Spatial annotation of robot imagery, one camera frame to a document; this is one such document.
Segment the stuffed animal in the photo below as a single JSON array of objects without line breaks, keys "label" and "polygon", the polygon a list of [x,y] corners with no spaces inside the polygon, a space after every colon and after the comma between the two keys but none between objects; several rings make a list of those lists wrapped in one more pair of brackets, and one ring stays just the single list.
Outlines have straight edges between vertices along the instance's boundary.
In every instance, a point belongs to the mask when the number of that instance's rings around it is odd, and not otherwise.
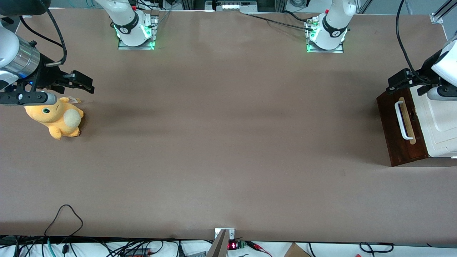
[{"label": "stuffed animal", "polygon": [[62,97],[53,105],[27,105],[24,108],[32,119],[49,128],[49,133],[53,138],[60,140],[62,136],[77,137],[80,135],[78,126],[84,112],[69,101],[69,97]]}]

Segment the tabletop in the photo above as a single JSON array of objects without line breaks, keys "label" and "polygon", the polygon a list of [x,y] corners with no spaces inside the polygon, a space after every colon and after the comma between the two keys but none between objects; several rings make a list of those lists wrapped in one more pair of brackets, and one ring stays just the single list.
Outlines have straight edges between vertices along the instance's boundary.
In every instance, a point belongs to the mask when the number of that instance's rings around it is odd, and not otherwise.
[{"label": "tabletop", "polygon": [[[68,203],[80,236],[456,241],[455,168],[389,167],[376,97],[407,67],[395,16],[355,15],[345,52],[317,54],[303,31],[239,12],[171,12],[151,51],[117,50],[103,10],[52,12],[61,69],[93,78],[95,94],[66,90],[86,117],[60,141],[0,107],[0,234],[42,235]],[[48,16],[28,21],[58,40]],[[445,42],[428,16],[400,24],[416,68]],[[49,233],[78,224],[66,209]]]}]

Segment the power cord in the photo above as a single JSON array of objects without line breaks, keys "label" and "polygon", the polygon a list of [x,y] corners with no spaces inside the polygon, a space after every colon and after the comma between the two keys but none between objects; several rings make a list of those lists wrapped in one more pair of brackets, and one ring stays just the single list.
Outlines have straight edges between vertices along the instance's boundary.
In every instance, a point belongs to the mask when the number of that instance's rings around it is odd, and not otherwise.
[{"label": "power cord", "polygon": [[266,253],[268,254],[270,257],[273,257],[267,250],[265,250],[263,247],[261,247],[260,245],[252,242],[252,241],[245,241],[246,242],[246,245],[251,247],[252,249],[256,250],[256,251],[259,251],[259,252],[263,252],[263,253]]},{"label": "power cord", "polygon": [[[362,246],[368,246],[369,250],[363,249]],[[388,250],[385,250],[385,251],[378,251],[378,250],[373,250],[373,248],[371,247],[371,245],[370,245],[369,243],[367,243],[367,242],[361,242],[361,243],[359,244],[360,250],[362,250],[362,251],[364,251],[364,252],[366,252],[366,253],[371,253],[373,257],[375,257],[375,256],[374,256],[375,253],[388,253],[388,252],[393,251],[393,244],[389,244],[389,246],[390,246],[390,249],[388,249]]]},{"label": "power cord", "polygon": [[287,24],[287,23],[283,23],[283,22],[279,22],[279,21],[270,20],[270,19],[267,19],[267,18],[264,18],[264,17],[260,17],[260,16],[256,16],[256,15],[252,15],[252,14],[247,14],[247,15],[251,16],[251,17],[259,18],[259,19],[262,19],[262,20],[265,20],[265,21],[271,21],[273,23],[277,23],[277,24],[280,24],[280,25],[288,26],[288,27],[294,27],[294,28],[299,28],[299,29],[303,29],[303,30],[313,31],[311,28],[295,26],[295,25],[291,25],[291,24]]},{"label": "power cord", "polygon": [[288,14],[292,15],[292,17],[294,17],[295,19],[297,19],[297,20],[299,20],[299,21],[302,21],[302,22],[306,22],[307,20],[312,19],[312,17],[309,17],[309,18],[307,18],[307,19],[301,19],[301,18],[299,18],[297,15],[295,15],[293,12],[287,11],[287,10],[284,10],[284,11],[282,11],[282,12],[283,12],[283,13],[288,13]]},{"label": "power cord", "polygon": [[311,255],[312,255],[313,257],[316,257],[316,256],[314,255],[313,248],[311,247],[311,243],[308,242],[308,245],[309,245],[309,251],[311,252]]},{"label": "power cord", "polygon": [[399,19],[400,19],[400,12],[401,12],[401,9],[403,7],[403,3],[404,3],[404,0],[401,0],[400,2],[400,6],[399,6],[399,10],[397,11],[397,16],[395,17],[395,31],[397,33],[397,40],[399,42],[399,45],[400,45],[400,48],[403,52],[403,55],[404,55],[404,58],[406,59],[406,62],[408,63],[408,66],[409,66],[409,69],[411,70],[411,72],[413,73],[413,75],[419,79],[420,81],[422,81],[423,83],[425,83],[426,85],[431,85],[431,83],[429,81],[426,81],[424,80],[423,78],[419,77],[419,74],[417,74],[416,70],[413,68],[413,65],[411,64],[411,61],[409,60],[409,57],[408,57],[408,54],[406,53],[406,50],[403,46],[403,43],[401,41],[401,38],[400,38],[400,31],[399,31]]},{"label": "power cord", "polygon": [[43,8],[46,10],[46,12],[47,12],[48,15],[49,15],[49,18],[50,18],[51,21],[53,22],[54,27],[56,28],[58,37],[60,38],[60,43],[62,44],[62,50],[64,51],[64,56],[60,59],[60,61],[55,62],[55,63],[45,64],[45,66],[46,66],[46,67],[54,67],[54,66],[63,65],[63,64],[65,63],[65,60],[67,59],[67,48],[65,47],[64,37],[62,36],[62,33],[60,32],[60,29],[58,28],[57,22],[56,22],[56,20],[54,19],[54,16],[53,16],[53,14],[51,13],[51,11],[49,10],[49,8],[43,3],[42,0],[38,0],[38,1],[39,1],[40,4],[43,6]]},{"label": "power cord", "polygon": [[34,30],[26,23],[26,21],[24,20],[24,18],[23,18],[22,16],[19,16],[19,19],[21,20],[22,24],[24,24],[24,27],[26,27],[26,29],[27,29],[28,31],[30,31],[30,32],[32,32],[33,34],[35,34],[35,35],[41,37],[41,38],[44,39],[44,40],[47,40],[47,41],[49,41],[49,42],[51,42],[51,43],[53,43],[53,44],[56,44],[56,45],[62,47],[62,44],[61,44],[61,43],[58,43],[58,42],[56,42],[56,41],[54,41],[54,40],[52,40],[52,39],[50,39],[50,38],[48,38],[48,37],[46,37],[46,36],[43,36],[42,34],[40,34],[40,33],[36,32],[36,31],[34,31]]},{"label": "power cord", "polygon": [[[53,219],[52,222],[51,222],[51,224],[49,224],[49,226],[48,226],[48,227],[45,229],[45,231],[44,231],[44,235],[45,235],[45,236],[48,236],[48,235],[47,235],[47,232],[48,232],[49,228],[54,224],[54,222],[56,221],[56,219],[57,219],[57,217],[58,217],[60,211],[61,211],[62,208],[65,207],[65,206],[68,206],[68,207],[71,209],[71,211],[73,212],[73,214],[80,220],[81,225],[80,225],[80,227],[79,227],[77,230],[75,230],[73,233],[71,233],[69,236],[67,236],[67,237],[64,239],[65,245],[62,247],[62,253],[64,254],[64,256],[65,256],[66,253],[68,253],[68,250],[69,250],[69,249],[68,249],[68,245],[67,245],[67,239],[68,239],[69,237],[72,237],[74,234],[76,234],[76,233],[77,233],[79,230],[81,230],[81,229],[83,228],[83,226],[84,226],[84,221],[83,221],[83,220],[81,219],[81,217],[79,217],[79,215],[74,211],[73,207],[72,207],[71,205],[69,205],[69,204],[64,204],[64,205],[60,206],[60,208],[58,209],[58,211],[57,211],[57,213],[56,213],[54,219]],[[52,247],[51,247],[51,241],[50,241],[50,239],[49,239],[49,236],[48,236],[48,248],[49,248],[49,251],[51,252],[51,255],[52,255],[53,257],[56,257],[56,255],[55,255],[55,253],[54,253],[54,251],[53,251],[53,249],[52,249]]]}]

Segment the white handle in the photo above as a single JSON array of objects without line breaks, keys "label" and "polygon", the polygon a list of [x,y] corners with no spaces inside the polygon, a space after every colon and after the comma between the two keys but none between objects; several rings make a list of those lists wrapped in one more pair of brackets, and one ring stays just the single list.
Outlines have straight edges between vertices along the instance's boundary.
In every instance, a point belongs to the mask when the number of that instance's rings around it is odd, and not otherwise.
[{"label": "white handle", "polygon": [[400,131],[403,139],[405,140],[413,140],[414,138],[409,137],[406,134],[406,129],[404,128],[404,123],[403,123],[403,117],[401,116],[401,110],[400,110],[400,104],[402,104],[403,101],[398,101],[395,103],[395,112],[397,113],[397,120],[399,121],[400,125]]}]

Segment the cable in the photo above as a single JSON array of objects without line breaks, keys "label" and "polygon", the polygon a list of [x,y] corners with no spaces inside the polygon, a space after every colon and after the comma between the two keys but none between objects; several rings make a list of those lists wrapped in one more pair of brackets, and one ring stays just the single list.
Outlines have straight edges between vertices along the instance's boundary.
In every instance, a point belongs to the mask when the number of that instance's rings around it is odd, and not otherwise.
[{"label": "cable", "polygon": [[[365,249],[363,249],[362,245],[368,246],[368,248],[369,248],[370,250],[365,250]],[[377,251],[377,250],[375,251],[375,250],[373,250],[373,248],[371,247],[371,245],[370,245],[369,243],[367,243],[367,242],[361,242],[361,243],[359,244],[359,247],[360,247],[360,250],[362,250],[362,251],[364,251],[364,252],[366,252],[366,253],[371,253],[372,256],[375,257],[375,256],[374,256],[375,253],[388,253],[388,252],[393,251],[393,244],[389,244],[389,245],[390,245],[391,248],[388,249],[388,250],[385,250],[385,251]]]},{"label": "cable", "polygon": [[413,68],[413,65],[411,64],[411,61],[409,60],[409,57],[408,57],[408,54],[406,53],[406,50],[403,46],[403,43],[401,41],[401,38],[400,38],[400,31],[399,31],[399,19],[400,19],[400,12],[401,12],[401,9],[403,7],[403,3],[404,3],[404,0],[401,0],[400,2],[400,6],[399,6],[399,10],[397,11],[397,16],[395,17],[395,31],[397,33],[397,40],[399,42],[399,45],[400,45],[400,48],[403,52],[403,55],[404,55],[404,58],[406,59],[406,62],[408,63],[408,66],[409,66],[409,69],[411,70],[411,72],[413,73],[413,75],[419,79],[420,81],[422,81],[423,83],[425,83],[426,85],[431,85],[430,82],[424,80],[423,78],[419,77],[419,74],[417,74],[416,70]]},{"label": "cable", "polygon": [[76,212],[74,211],[73,207],[71,207],[71,205],[69,205],[69,204],[64,204],[64,205],[60,206],[60,208],[59,208],[58,211],[57,211],[56,216],[55,216],[54,219],[53,219],[53,221],[51,222],[51,224],[49,224],[49,226],[48,226],[48,227],[46,228],[46,230],[44,231],[44,235],[45,235],[45,236],[48,236],[48,235],[46,234],[46,232],[47,232],[48,229],[54,224],[54,222],[56,221],[56,219],[57,219],[57,217],[58,217],[58,214],[60,213],[60,210],[62,210],[62,208],[65,207],[65,206],[70,207],[70,209],[71,209],[71,211],[73,212],[73,214],[74,214],[74,215],[80,220],[80,222],[81,222],[81,226],[80,226],[77,230],[75,230],[73,233],[71,233],[68,237],[73,236],[74,234],[76,234],[76,232],[78,232],[80,229],[83,228],[83,226],[84,226],[84,221],[81,219],[81,217],[79,217],[79,216],[76,214]]},{"label": "cable", "polygon": [[33,248],[33,246],[35,245],[35,243],[37,242],[38,239],[35,239],[32,243],[32,246],[30,246],[30,248],[27,247],[27,252],[26,254],[24,255],[24,257],[27,257],[27,255],[32,255],[32,252],[30,252],[30,250]]},{"label": "cable", "polygon": [[303,21],[303,22],[306,22],[307,20],[312,19],[312,17],[309,17],[309,18],[307,18],[307,19],[301,19],[301,18],[299,18],[297,15],[295,15],[293,12],[287,11],[287,10],[284,10],[284,11],[282,11],[282,12],[283,12],[283,13],[288,13],[288,14],[292,15],[295,19],[297,19],[297,20],[299,20],[299,21]]},{"label": "cable", "polygon": [[44,40],[47,40],[47,41],[49,41],[49,42],[51,42],[51,43],[53,43],[53,44],[56,44],[56,45],[62,47],[62,45],[61,45],[60,43],[58,43],[58,42],[56,42],[56,41],[54,41],[54,40],[52,40],[52,39],[50,39],[50,38],[47,38],[46,36],[43,36],[42,34],[40,34],[40,33],[36,32],[36,31],[34,31],[34,30],[26,23],[26,21],[24,20],[24,18],[23,18],[22,16],[19,16],[19,19],[21,20],[22,24],[24,24],[24,26],[26,27],[26,29],[28,29],[28,30],[29,30],[30,32],[32,32],[33,34],[35,34],[35,35],[41,37],[41,38],[44,39]]},{"label": "cable", "polygon": [[264,18],[264,17],[255,16],[255,15],[252,15],[252,14],[247,14],[247,15],[248,15],[248,16],[251,16],[251,17],[259,18],[259,19],[262,19],[262,20],[265,20],[265,21],[271,21],[271,22],[273,22],[273,23],[281,24],[281,25],[284,25],[284,26],[299,28],[299,29],[308,30],[308,31],[312,31],[312,30],[313,30],[313,29],[311,29],[311,28],[305,28],[305,27],[295,26],[295,25],[291,25],[291,24],[287,24],[287,23],[283,23],[283,22],[279,22],[279,21],[270,20],[270,19],[267,19],[267,18]]},{"label": "cable", "polygon": [[60,32],[60,29],[58,28],[58,25],[56,23],[56,20],[54,19],[53,14],[49,10],[49,8],[42,2],[42,0],[38,0],[40,4],[44,7],[46,12],[49,15],[49,18],[54,24],[54,27],[56,28],[58,37],[60,38],[60,43],[62,44],[62,50],[64,51],[64,56],[60,59],[60,61],[55,62],[55,63],[50,63],[50,64],[45,64],[46,67],[54,67],[54,66],[59,66],[65,63],[65,60],[67,59],[67,48],[65,47],[65,42],[64,42],[64,37],[62,36],[62,33]]},{"label": "cable", "polygon": [[308,242],[308,245],[309,245],[309,251],[311,252],[311,255],[312,255],[313,257],[316,257],[316,256],[314,255],[313,248],[311,247],[311,243]]},{"label": "cable", "polygon": [[175,7],[177,7],[177,5],[171,7],[171,8],[168,10],[168,12],[162,17],[162,19],[160,19],[160,21],[157,23],[157,25],[159,25],[159,24],[160,24],[169,14],[170,14],[171,10],[174,9]]},{"label": "cable", "polygon": [[71,5],[71,7],[76,8],[76,7],[73,5],[73,3],[70,2],[70,0],[67,0],[67,1],[68,1],[68,3]]},{"label": "cable", "polygon": [[246,245],[251,247],[252,249],[256,250],[256,251],[259,251],[259,252],[262,252],[262,253],[266,253],[268,254],[270,257],[273,257],[267,250],[263,249],[261,246],[259,246],[258,244],[252,242],[252,241],[245,241],[246,242]]},{"label": "cable", "polygon": [[49,240],[49,237],[48,237],[48,248],[49,248],[49,251],[51,252],[51,255],[53,257],[57,257],[56,254],[54,253],[53,248],[51,247],[51,241]]},{"label": "cable", "polygon": [[142,4],[142,5],[148,7],[148,8],[151,9],[151,10],[153,10],[151,7],[164,9],[163,7],[156,6],[156,5],[147,5],[145,2],[143,2],[143,0],[139,0],[141,3],[138,3],[138,0],[132,0],[132,1],[134,1],[134,2],[137,3],[137,4]]},{"label": "cable", "polygon": [[70,248],[71,248],[72,253],[74,254],[74,257],[78,257],[78,256],[76,255],[76,252],[75,252],[74,249],[73,249],[73,245],[71,244],[71,242],[70,242]]}]

